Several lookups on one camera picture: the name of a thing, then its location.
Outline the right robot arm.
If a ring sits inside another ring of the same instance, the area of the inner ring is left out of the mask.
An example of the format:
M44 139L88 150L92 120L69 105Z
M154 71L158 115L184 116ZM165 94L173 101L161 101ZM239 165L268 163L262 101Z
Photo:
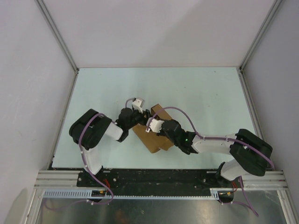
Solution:
M185 131L176 120L164 120L158 126L157 135L168 138L185 154L217 153L231 155L231 161L223 162L217 170L215 181L227 187L235 178L251 174L264 176L270 164L273 148L247 129L220 136L200 136Z

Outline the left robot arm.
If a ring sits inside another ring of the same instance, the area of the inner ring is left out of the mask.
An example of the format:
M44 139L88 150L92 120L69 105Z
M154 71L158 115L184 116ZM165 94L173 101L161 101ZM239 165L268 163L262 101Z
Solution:
M149 110L123 108L118 119L113 121L106 115L89 109L71 125L69 135L79 145L84 169L88 172L87 181L92 186L97 187L103 182L103 174L99 172L102 165L96 158L99 153L95 149L103 136L123 142L128 137L131 128L138 124L146 125L150 117Z

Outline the brown cardboard box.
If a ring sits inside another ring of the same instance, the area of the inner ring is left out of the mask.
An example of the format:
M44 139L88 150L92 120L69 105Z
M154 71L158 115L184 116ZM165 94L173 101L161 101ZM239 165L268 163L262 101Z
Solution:
M156 104L151 108L150 114L154 115L160 109L162 109L162 106L160 104ZM172 119L172 117L166 111L160 112L155 118L165 120ZM146 126L142 126L140 124L137 124L133 127L133 132L152 154L160 150L168 151L172 146L174 146L174 144L167 137L158 136L153 132L147 133L145 130Z

